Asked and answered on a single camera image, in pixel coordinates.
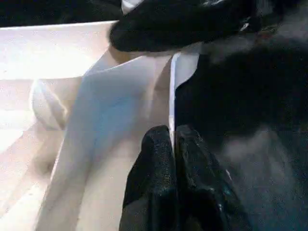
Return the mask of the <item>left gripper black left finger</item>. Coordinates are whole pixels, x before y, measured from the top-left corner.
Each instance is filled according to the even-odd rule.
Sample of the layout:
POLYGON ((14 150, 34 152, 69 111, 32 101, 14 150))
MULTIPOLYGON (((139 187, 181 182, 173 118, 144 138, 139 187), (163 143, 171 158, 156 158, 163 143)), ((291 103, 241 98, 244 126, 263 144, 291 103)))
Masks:
POLYGON ((119 223, 121 231, 176 231, 178 195, 169 129, 149 129, 128 177, 119 223))

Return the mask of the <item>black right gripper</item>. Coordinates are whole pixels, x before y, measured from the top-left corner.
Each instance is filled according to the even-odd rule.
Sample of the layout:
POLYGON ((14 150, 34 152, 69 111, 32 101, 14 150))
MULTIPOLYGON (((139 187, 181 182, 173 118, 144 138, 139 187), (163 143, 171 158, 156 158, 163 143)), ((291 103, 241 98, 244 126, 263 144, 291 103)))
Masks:
POLYGON ((252 31, 275 32, 287 11, 288 0, 254 0, 252 31))

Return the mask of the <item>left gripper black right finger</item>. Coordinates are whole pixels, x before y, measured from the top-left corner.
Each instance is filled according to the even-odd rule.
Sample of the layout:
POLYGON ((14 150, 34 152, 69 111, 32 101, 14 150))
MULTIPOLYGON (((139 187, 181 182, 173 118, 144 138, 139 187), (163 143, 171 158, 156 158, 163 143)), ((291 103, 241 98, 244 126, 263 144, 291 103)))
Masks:
POLYGON ((187 125, 175 131, 179 198, 187 231, 248 231, 250 221, 227 170, 200 134, 187 125))

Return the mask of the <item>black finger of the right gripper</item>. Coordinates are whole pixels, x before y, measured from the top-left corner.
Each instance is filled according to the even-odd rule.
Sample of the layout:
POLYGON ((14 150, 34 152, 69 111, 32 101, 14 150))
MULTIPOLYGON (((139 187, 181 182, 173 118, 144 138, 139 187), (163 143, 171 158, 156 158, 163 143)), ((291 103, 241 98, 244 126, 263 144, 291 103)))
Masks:
POLYGON ((253 0, 144 0, 110 30, 125 52, 161 52, 236 34, 256 13, 253 0))

